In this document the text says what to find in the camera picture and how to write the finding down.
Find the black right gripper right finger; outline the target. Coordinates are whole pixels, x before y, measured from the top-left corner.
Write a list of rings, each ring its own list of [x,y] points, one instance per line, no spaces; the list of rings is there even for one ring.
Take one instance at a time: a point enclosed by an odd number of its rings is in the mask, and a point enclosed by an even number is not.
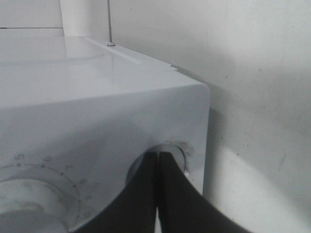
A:
[[[310,210],[296,209],[258,173],[234,170],[200,194],[173,155],[158,163],[158,212],[164,233],[308,233]]]

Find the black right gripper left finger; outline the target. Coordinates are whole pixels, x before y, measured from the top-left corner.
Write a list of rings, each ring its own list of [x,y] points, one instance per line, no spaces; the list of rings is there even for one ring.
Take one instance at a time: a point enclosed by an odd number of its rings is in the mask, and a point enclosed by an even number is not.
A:
[[[153,233],[157,209],[158,156],[147,152],[122,192],[77,233]]]

